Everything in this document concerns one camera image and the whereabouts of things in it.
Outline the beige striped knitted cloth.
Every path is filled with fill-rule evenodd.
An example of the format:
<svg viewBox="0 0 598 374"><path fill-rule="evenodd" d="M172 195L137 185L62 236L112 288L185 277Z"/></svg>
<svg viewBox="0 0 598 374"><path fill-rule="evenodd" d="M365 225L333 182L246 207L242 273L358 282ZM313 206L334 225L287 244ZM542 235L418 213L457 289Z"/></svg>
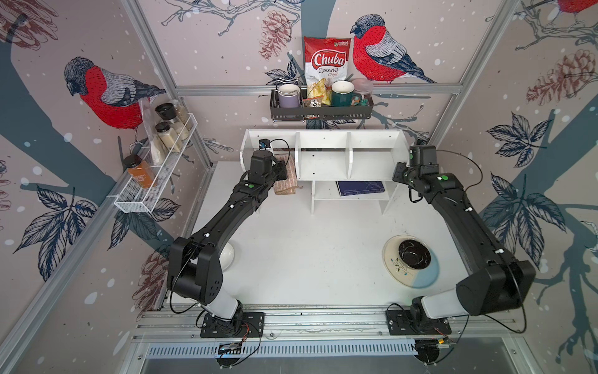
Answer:
<svg viewBox="0 0 598 374"><path fill-rule="evenodd" d="M287 178L274 183L274 193L277 196L294 195L299 188L294 159L292 156L283 154L278 154L276 158L286 166Z"/></svg>

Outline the white wooden bookshelf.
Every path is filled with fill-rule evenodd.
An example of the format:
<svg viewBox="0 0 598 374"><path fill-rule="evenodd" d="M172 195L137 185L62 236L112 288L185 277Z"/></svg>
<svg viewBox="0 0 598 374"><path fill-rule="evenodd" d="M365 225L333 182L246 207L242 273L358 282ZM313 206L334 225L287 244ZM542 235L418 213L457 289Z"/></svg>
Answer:
<svg viewBox="0 0 598 374"><path fill-rule="evenodd" d="M396 164L409 160L409 144L401 130L248 130L240 148L243 170L249 168L252 153L264 139L272 142L278 154L289 150L297 180L311 182L311 212L317 201L364 200L379 203L386 214L394 199L406 193L392 180ZM380 181L385 191L341 196L339 181Z"/></svg>

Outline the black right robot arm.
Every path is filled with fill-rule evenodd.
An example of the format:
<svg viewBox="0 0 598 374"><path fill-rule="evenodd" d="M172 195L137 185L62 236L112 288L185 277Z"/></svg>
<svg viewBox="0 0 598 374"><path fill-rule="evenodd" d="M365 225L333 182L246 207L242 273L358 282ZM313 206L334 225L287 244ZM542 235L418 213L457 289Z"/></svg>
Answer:
<svg viewBox="0 0 598 374"><path fill-rule="evenodd" d="M434 146L411 146L408 162L397 163L392 179L417 192L442 216L468 273L453 289L415 298L414 322L523 308L536 277L534 266L517 260L497 240L473 209L459 179L440 171Z"/></svg>

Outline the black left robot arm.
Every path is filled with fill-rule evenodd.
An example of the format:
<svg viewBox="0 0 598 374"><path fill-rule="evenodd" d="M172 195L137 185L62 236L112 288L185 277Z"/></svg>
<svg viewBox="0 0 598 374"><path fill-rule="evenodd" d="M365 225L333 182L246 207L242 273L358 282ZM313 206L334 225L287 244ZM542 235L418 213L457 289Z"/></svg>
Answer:
<svg viewBox="0 0 598 374"><path fill-rule="evenodd" d="M275 182L287 177L285 162L271 151L255 151L250 168L216 215L188 238L176 238L168 257L168 290L192 299L225 321L238 318L241 302L223 290L221 253L242 223L256 212Z"/></svg>

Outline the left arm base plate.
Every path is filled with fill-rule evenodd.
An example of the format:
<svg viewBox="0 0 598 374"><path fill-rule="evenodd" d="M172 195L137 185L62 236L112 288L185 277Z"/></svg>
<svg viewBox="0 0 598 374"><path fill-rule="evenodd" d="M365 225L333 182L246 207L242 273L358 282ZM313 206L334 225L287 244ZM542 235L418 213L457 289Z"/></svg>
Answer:
<svg viewBox="0 0 598 374"><path fill-rule="evenodd" d="M232 319L206 314L199 324L201 338L261 338L266 314L243 312Z"/></svg>

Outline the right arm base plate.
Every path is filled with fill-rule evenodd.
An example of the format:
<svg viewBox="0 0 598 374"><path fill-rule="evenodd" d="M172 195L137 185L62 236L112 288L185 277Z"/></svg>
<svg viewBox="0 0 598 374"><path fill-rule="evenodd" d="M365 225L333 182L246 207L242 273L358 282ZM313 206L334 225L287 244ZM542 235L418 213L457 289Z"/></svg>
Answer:
<svg viewBox="0 0 598 374"><path fill-rule="evenodd" d="M451 335L447 319L429 319L427 316L413 316L402 309L386 310L386 326L392 336L408 335Z"/></svg>

